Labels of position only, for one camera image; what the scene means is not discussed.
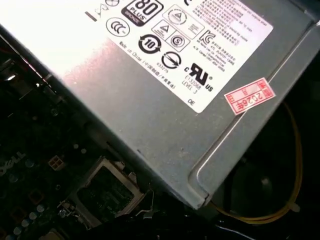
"power supply unit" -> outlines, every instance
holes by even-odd
[[[319,51],[319,19],[290,0],[0,0],[2,39],[194,209]]]

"capacitor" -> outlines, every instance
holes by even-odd
[[[10,173],[9,174],[9,182],[10,183],[16,183],[19,180],[19,175],[17,173]]]
[[[45,206],[40,204],[40,205],[36,206],[36,210],[38,211],[38,213],[43,213],[46,209],[45,209]]]
[[[30,218],[31,220],[36,220],[36,218],[38,217],[38,215],[39,215],[39,213],[33,211],[33,212],[30,212],[29,218]]]
[[[24,162],[24,165],[27,167],[27,168],[32,168],[34,165],[35,165],[35,161],[31,160],[31,159],[27,159],[25,160]]]
[[[24,228],[27,228],[31,223],[31,219],[29,218],[26,218],[26,219],[23,219],[22,222],[21,222],[21,226],[24,227]]]
[[[16,236],[12,234],[5,237],[5,240],[16,240],[16,239],[17,239]]]
[[[19,236],[22,233],[22,230],[23,230],[23,228],[21,226],[16,226],[13,229],[13,234],[16,235],[16,236]]]

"motherboard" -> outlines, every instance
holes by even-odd
[[[0,240],[69,239],[144,199],[90,120],[3,49],[0,105]]]

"white label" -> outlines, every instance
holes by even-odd
[[[104,0],[86,9],[109,38],[201,113],[273,30],[238,0]]]

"cable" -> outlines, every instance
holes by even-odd
[[[300,134],[298,130],[298,126],[296,123],[296,120],[294,118],[294,115],[292,111],[290,110],[289,106],[286,103],[283,103],[285,109],[287,110],[293,132],[294,132],[294,138],[295,138],[295,181],[294,181],[294,187],[292,194],[287,202],[287,204],[278,210],[277,212],[267,215],[267,216],[261,216],[261,217],[243,217],[243,216],[237,216],[235,214],[231,214],[220,208],[219,206],[215,205],[213,202],[211,204],[213,207],[221,214],[226,215],[228,217],[232,217],[234,219],[237,219],[239,221],[242,221],[247,224],[253,224],[253,225],[261,225],[261,224],[268,224],[272,223],[280,218],[282,218],[284,215],[286,215],[292,206],[295,204],[297,197],[299,195],[299,191],[302,184],[302,178],[303,178],[303,156],[302,156],[302,145],[301,145],[301,139]]]

